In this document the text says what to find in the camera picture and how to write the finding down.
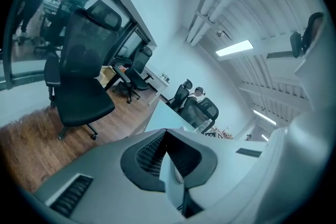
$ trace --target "fluorescent light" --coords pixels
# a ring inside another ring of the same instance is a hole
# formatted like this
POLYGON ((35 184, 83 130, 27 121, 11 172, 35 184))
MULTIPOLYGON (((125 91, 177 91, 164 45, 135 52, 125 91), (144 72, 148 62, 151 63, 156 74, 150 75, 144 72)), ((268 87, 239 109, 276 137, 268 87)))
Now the fluorescent light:
POLYGON ((265 120, 268 120, 270 123, 273 123, 274 125, 277 125, 277 123, 273 120, 271 120, 270 118, 266 117, 265 115, 262 115, 261 113, 259 113, 258 111, 253 109, 253 112, 256 113, 257 115, 261 116, 262 118, 264 118, 265 120))
POLYGON ((265 137, 263 134, 261 135, 263 137, 263 139, 265 139, 268 142, 268 138, 265 137))
POLYGON ((217 51, 216 53, 218 56, 224 56, 228 54, 234 54, 235 52, 243 51, 243 50, 250 50, 253 49, 253 46, 250 41, 245 40, 243 42, 234 44, 232 46, 229 46, 227 48, 221 49, 217 51))

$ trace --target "bottle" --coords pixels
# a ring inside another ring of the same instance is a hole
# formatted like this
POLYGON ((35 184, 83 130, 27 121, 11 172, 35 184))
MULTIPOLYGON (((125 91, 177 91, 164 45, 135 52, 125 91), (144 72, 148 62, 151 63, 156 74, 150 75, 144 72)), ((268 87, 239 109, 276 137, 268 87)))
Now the bottle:
POLYGON ((199 127, 197 127, 194 130, 194 133, 202 133, 204 131, 205 128, 208 127, 208 125, 212 122, 211 119, 208 119, 207 121, 203 122, 199 127))

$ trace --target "brown floor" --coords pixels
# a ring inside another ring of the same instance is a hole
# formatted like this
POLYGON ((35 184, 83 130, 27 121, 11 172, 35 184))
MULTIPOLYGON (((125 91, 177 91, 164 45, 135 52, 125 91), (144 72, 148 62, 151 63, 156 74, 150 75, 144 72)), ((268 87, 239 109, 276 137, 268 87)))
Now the brown floor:
POLYGON ((34 192, 41 183, 88 150, 114 142, 130 135, 154 110, 148 101, 154 97, 149 89, 140 92, 141 99, 126 103, 123 93, 109 90, 116 109, 94 122, 99 133, 97 140, 90 138, 87 126, 71 128, 63 141, 56 138, 62 129, 57 109, 46 108, 23 117, 0 129, 2 148, 13 179, 25 190, 34 192))

